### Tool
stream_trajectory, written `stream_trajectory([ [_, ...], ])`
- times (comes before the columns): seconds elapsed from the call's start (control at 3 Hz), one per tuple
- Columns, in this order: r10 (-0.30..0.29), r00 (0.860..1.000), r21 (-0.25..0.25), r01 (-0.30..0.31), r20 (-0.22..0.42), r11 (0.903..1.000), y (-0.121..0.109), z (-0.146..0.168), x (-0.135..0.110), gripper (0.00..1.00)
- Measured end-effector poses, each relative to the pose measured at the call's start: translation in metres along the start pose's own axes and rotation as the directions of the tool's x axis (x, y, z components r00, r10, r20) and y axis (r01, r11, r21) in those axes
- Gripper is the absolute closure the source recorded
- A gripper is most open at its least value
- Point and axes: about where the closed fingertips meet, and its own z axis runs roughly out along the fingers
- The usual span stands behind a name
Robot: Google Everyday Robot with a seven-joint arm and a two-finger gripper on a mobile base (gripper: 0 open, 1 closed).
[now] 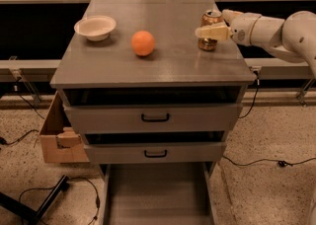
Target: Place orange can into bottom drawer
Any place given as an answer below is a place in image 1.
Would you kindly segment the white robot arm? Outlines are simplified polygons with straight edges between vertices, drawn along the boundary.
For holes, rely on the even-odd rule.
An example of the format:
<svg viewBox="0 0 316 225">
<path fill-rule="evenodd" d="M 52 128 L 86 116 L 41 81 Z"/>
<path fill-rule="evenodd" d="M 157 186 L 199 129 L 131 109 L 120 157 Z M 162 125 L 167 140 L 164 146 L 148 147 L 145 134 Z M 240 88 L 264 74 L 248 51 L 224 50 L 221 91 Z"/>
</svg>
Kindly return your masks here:
<svg viewBox="0 0 316 225">
<path fill-rule="evenodd" d="M 305 61 L 316 76 L 316 14 L 298 11 L 287 19 L 224 9 L 223 22 L 195 30 L 198 38 L 228 40 L 262 48 L 287 62 Z"/>
</svg>

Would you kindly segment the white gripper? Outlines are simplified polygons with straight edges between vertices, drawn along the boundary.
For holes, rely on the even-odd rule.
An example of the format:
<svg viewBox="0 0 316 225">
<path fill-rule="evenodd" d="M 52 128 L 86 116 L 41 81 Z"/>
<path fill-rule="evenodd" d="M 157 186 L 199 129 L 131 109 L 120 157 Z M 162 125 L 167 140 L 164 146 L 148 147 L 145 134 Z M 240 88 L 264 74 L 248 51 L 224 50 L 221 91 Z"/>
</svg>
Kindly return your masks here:
<svg viewBox="0 0 316 225">
<path fill-rule="evenodd" d="M 223 19 L 230 24 L 230 28 L 224 25 L 220 26 L 204 26 L 195 30 L 195 35 L 198 38 L 210 38 L 214 40 L 232 39 L 241 45 L 251 44 L 251 34 L 256 22 L 261 18 L 260 14 L 244 13 L 224 9 L 222 11 Z"/>
</svg>

